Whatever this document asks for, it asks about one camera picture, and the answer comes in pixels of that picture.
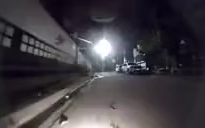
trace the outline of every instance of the curb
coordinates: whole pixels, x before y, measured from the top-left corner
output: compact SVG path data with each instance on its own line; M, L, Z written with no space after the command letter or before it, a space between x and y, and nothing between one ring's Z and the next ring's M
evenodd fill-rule
M0 128L30 128L40 126L53 112L65 105L80 88L92 80L93 79L89 78L83 83L77 82L76 85L73 84L74 86L71 88L62 89L37 103L33 103L21 110L0 118Z

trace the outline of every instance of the bright light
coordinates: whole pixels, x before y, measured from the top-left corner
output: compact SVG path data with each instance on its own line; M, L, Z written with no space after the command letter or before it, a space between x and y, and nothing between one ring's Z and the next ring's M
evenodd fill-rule
M94 50L101 55L102 59L105 58L111 52L111 45L106 39L102 39L94 47Z

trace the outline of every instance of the road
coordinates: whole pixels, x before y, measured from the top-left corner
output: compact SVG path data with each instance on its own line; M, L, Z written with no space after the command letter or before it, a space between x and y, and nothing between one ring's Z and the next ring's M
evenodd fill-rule
M53 128L203 128L205 78L106 73L64 114Z

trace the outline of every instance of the wall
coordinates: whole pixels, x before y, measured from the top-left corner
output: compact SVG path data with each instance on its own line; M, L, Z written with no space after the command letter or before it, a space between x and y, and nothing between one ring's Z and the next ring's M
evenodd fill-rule
M0 0L0 16L71 55L67 63L74 63L75 43L44 10L39 0ZM64 42L57 45L58 36Z

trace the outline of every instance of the sidewalk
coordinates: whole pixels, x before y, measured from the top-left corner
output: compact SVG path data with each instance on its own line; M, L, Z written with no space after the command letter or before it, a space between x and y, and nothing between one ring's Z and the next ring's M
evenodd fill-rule
M48 94L45 94L43 99L26 105L25 107L0 118L0 128L26 127L29 126L29 123L33 123L33 121L36 123L35 120L40 121L39 123L41 123L47 119L50 113L53 113L56 109L63 105L62 103L65 103L67 95L71 95L71 93L86 85L89 81L90 77L81 77L70 85L59 83L47 88L46 92Z

